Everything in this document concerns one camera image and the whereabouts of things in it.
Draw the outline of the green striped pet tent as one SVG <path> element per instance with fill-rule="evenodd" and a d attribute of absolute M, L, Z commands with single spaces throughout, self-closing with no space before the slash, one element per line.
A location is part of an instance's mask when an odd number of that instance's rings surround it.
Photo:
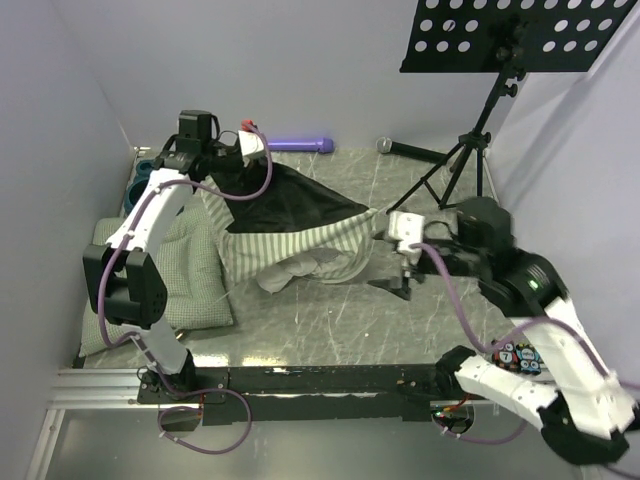
<path fill-rule="evenodd" d="M 200 192 L 229 280 L 275 293 L 295 277 L 339 284 L 369 263 L 378 211 L 286 165 L 214 173 Z"/>

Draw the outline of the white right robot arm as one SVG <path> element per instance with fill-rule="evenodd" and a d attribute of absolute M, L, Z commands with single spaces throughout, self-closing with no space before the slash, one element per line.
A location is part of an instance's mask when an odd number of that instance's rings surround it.
<path fill-rule="evenodd" d="M 628 451 L 639 426 L 632 385 L 621 381 L 586 334 L 569 290 L 544 257 L 518 247 L 511 214 L 489 197 L 455 210 L 447 238 L 431 238 L 427 220 L 392 210 L 379 238 L 401 258 L 397 277 L 377 287 L 409 299 L 412 281 L 472 277 L 481 295 L 512 322 L 505 337 L 483 343 L 454 287 L 448 294 L 468 344 L 437 362 L 435 381 L 448 398 L 480 396 L 518 415 L 546 445 L 576 466 L 608 466 Z"/>

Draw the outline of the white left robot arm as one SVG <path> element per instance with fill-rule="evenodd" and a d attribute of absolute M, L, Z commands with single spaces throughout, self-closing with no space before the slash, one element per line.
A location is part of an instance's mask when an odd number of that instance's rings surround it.
<path fill-rule="evenodd" d="M 168 290 L 154 257 L 169 227 L 203 180 L 241 167 L 237 146 L 220 143 L 218 118 L 183 110 L 178 128 L 152 163 L 147 185 L 119 229 L 83 253 L 85 280 L 104 344 L 132 342 L 153 383 L 176 402 L 193 397 L 197 377 L 191 352 L 175 337 L 165 310 Z"/>

